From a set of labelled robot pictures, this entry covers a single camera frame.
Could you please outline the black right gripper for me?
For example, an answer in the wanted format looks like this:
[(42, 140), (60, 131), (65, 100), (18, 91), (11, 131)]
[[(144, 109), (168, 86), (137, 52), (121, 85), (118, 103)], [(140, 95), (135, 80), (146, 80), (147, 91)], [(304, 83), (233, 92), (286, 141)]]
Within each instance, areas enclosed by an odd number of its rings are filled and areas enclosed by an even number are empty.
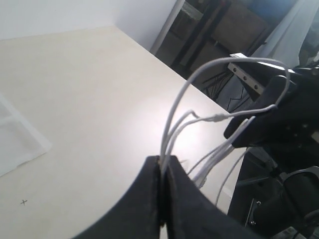
[(319, 148), (319, 68), (298, 68), (284, 98), (274, 106), (286, 85), (274, 76), (261, 96), (245, 111), (232, 114), (223, 133), (226, 139), (241, 126), (247, 127), (231, 143), (234, 148), (273, 146), (275, 149)]

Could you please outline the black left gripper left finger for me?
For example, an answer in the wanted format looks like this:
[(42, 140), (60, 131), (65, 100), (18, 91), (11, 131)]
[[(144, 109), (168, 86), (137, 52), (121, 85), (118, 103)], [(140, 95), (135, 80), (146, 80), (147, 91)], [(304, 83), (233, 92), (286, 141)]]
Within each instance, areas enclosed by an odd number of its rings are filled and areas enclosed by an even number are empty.
[(160, 166), (149, 156), (123, 197), (78, 239), (158, 239)]

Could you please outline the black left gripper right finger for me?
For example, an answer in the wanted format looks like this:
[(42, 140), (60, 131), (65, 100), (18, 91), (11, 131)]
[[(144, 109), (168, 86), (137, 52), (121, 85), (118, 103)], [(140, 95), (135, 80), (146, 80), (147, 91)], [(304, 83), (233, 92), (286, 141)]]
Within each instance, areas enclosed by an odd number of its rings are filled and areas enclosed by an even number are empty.
[(213, 205), (171, 156), (163, 176), (164, 220), (169, 239), (248, 239), (249, 231)]

